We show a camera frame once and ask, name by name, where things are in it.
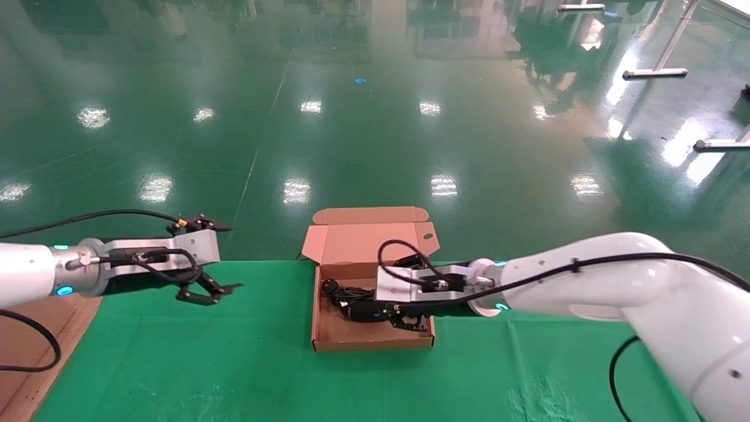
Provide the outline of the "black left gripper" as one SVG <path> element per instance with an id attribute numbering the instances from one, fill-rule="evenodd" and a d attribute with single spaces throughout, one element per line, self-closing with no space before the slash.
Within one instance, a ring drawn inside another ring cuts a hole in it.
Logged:
<path id="1" fill-rule="evenodd" d="M 178 218 L 171 224 L 171 235 L 201 232 L 230 232 L 233 228 L 204 214 L 198 216 Z M 179 286 L 176 300 L 186 304 L 215 305 L 223 297 L 234 294 L 235 290 L 243 286 L 242 283 L 220 285 L 203 267 L 184 270 L 169 270 L 165 272 L 134 273 L 114 276 L 108 280 L 107 290 L 148 290 L 160 289 L 166 286 Z"/>

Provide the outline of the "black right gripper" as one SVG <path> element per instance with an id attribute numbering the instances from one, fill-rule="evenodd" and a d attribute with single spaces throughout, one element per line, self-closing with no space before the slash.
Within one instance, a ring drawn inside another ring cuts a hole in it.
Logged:
<path id="1" fill-rule="evenodd" d="M 413 254 L 395 261 L 394 267 L 422 270 L 428 267 L 428 259 L 420 254 Z M 456 300 L 405 302 L 393 305 L 392 309 L 393 313 L 389 314 L 388 321 L 393 328 L 414 333 L 431 331 L 432 317 L 471 317 L 469 304 Z"/>

